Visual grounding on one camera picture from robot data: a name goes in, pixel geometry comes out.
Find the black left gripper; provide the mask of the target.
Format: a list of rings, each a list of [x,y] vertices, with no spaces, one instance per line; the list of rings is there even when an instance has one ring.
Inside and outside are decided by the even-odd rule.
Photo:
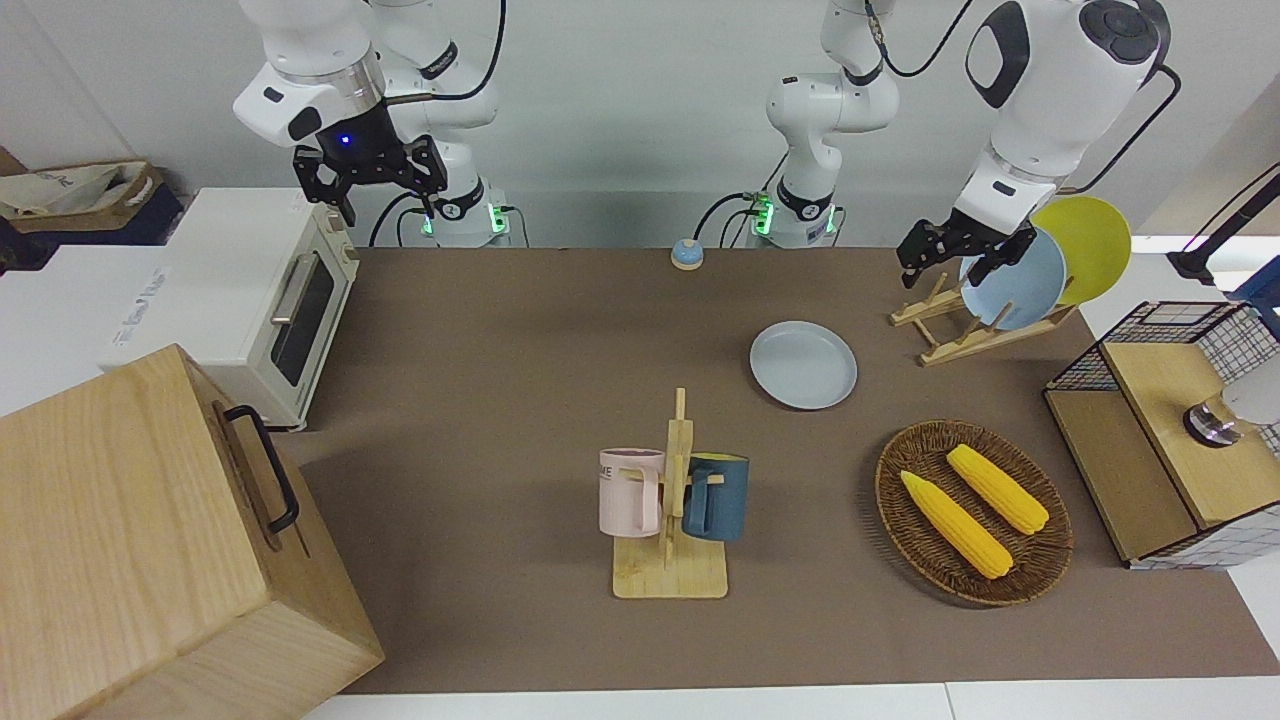
[[[914,225],[897,246],[902,268],[901,282],[911,290],[920,274],[941,259],[975,258],[965,272],[969,286],[979,287],[1002,266],[1015,266],[1034,243],[1037,231],[997,231],[963,211],[952,211],[945,222]]]

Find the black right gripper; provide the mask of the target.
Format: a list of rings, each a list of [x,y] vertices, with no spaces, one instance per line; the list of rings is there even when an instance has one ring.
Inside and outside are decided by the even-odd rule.
[[[397,132],[385,100],[371,109],[316,133],[316,149],[294,149],[293,168],[305,197],[334,208],[348,227],[356,213],[348,195],[352,184],[394,183],[415,186],[428,218],[448,186],[448,170],[431,136],[410,145]]]

